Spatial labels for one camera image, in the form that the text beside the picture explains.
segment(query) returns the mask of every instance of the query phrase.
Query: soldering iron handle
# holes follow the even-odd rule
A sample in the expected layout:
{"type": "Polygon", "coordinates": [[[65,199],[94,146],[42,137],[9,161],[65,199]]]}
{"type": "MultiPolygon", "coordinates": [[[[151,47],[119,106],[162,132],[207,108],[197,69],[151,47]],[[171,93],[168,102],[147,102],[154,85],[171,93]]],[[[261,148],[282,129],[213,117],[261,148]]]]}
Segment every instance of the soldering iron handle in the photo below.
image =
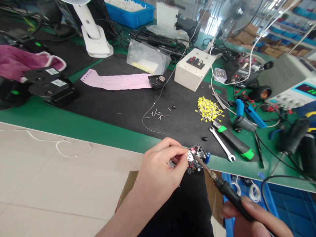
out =
{"type": "Polygon", "coordinates": [[[236,209],[243,215],[243,217],[249,221],[253,222],[255,219],[246,211],[241,203],[241,197],[231,188],[228,182],[225,182],[222,187],[219,188],[221,194],[225,195],[227,199],[236,207],[236,209]]]}

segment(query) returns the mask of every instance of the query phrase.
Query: white electrical box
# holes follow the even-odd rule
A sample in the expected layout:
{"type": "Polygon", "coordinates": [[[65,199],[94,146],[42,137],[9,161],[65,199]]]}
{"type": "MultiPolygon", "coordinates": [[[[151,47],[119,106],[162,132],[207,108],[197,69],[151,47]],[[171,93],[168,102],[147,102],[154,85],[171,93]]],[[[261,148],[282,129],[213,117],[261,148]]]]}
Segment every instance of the white electrical box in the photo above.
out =
{"type": "Polygon", "coordinates": [[[174,81],[195,92],[215,60],[216,57],[194,48],[178,62],[174,81]]]}
{"type": "Polygon", "coordinates": [[[258,77],[259,85],[271,86],[268,102],[292,109],[316,100],[316,69],[305,59],[283,54],[273,68],[258,77]]]}

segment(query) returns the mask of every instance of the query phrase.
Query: wrench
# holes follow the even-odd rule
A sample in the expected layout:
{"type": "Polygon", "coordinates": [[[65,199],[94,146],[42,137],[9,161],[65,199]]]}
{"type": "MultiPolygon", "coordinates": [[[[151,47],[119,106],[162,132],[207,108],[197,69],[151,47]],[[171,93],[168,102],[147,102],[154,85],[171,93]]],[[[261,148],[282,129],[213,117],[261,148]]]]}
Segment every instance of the wrench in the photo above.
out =
{"type": "Polygon", "coordinates": [[[224,151],[226,152],[228,159],[233,162],[236,161],[236,157],[234,155],[232,155],[230,153],[230,151],[227,149],[227,147],[224,145],[224,143],[222,142],[222,140],[219,138],[219,136],[217,135],[217,133],[215,132],[215,129],[213,127],[210,127],[210,131],[211,133],[213,133],[213,135],[215,136],[216,140],[220,143],[220,145],[222,146],[222,148],[224,149],[224,151]]]}

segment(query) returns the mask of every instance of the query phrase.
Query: green workbench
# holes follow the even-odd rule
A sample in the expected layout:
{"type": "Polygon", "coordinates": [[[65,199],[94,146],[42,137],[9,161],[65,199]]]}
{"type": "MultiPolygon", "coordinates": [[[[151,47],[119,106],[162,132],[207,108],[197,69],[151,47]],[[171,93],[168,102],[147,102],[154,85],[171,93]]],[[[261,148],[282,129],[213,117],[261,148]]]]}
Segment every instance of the green workbench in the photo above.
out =
{"type": "MultiPolygon", "coordinates": [[[[208,38],[208,36],[201,34],[196,42],[196,45],[202,45],[203,39],[208,38]]],[[[73,39],[75,43],[84,45],[84,41],[81,38],[73,39]]],[[[247,51],[244,48],[237,47],[230,43],[226,44],[229,48],[247,51]]],[[[271,58],[260,54],[262,58],[269,61],[271,58]]],[[[91,66],[99,63],[100,61],[86,67],[74,75],[70,76],[69,79],[72,82],[78,80],[91,66]]],[[[214,67],[221,67],[219,64],[220,60],[216,61],[214,67]]],[[[212,73],[210,72],[205,81],[210,82],[212,73]]],[[[223,86],[227,89],[228,99],[233,100],[233,87],[224,86],[221,83],[214,82],[215,85],[223,86]]],[[[265,113],[258,112],[258,114],[263,119],[274,119],[276,118],[275,113],[265,113]]],[[[235,116],[230,113],[230,118],[233,121],[235,116]]],[[[290,120],[294,121],[297,116],[292,115],[289,117],[290,120]]],[[[125,150],[130,150],[134,152],[145,153],[148,149],[156,145],[160,140],[147,135],[143,135],[137,132],[133,132],[124,128],[113,126],[104,122],[94,120],[92,118],[87,118],[78,114],[74,114],[54,106],[51,106],[43,102],[40,98],[33,96],[25,105],[17,108],[11,108],[7,111],[0,112],[0,121],[4,123],[9,123],[13,125],[22,126],[25,128],[35,129],[43,132],[58,134],[65,137],[75,138],[79,140],[84,140],[92,143],[103,144],[107,146],[112,146],[116,148],[121,148],[125,150]]],[[[275,122],[270,122],[268,126],[273,125],[275,122]]],[[[270,147],[270,149],[281,157],[281,154],[276,151],[276,146],[278,143],[279,136],[276,135],[273,141],[269,141],[268,134],[275,128],[258,129],[258,134],[262,140],[270,147]]],[[[244,141],[249,147],[254,151],[257,151],[255,145],[255,139],[253,133],[243,130],[240,133],[235,133],[238,138],[244,141]]],[[[204,149],[207,149],[207,143],[203,145],[204,149]]],[[[262,172],[265,177],[274,169],[278,160],[262,145],[262,153],[265,164],[265,169],[261,168],[260,163],[247,162],[239,154],[235,154],[236,161],[229,162],[227,159],[221,157],[211,156],[210,163],[208,166],[217,171],[235,174],[243,177],[249,177],[252,179],[262,180],[258,176],[258,172],[262,172]]],[[[285,158],[285,162],[290,164],[290,161],[285,158]]],[[[286,167],[284,164],[280,163],[274,173],[274,175],[290,175],[295,177],[301,177],[297,172],[286,167]]],[[[294,187],[302,190],[307,190],[311,192],[316,192],[315,186],[294,179],[289,178],[274,178],[271,180],[272,183],[294,187]]]]}

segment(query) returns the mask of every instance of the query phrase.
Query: green tool handle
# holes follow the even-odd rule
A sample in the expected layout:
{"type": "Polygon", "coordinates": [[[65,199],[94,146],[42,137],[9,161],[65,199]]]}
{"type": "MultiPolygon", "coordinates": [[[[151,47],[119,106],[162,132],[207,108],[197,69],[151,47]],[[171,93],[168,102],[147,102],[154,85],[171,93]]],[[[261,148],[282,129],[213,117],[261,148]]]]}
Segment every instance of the green tool handle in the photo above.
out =
{"type": "Polygon", "coordinates": [[[245,143],[237,138],[231,131],[227,130],[224,126],[218,129],[218,132],[225,138],[225,140],[241,154],[245,159],[250,161],[259,161],[258,155],[250,149],[245,143]]]}

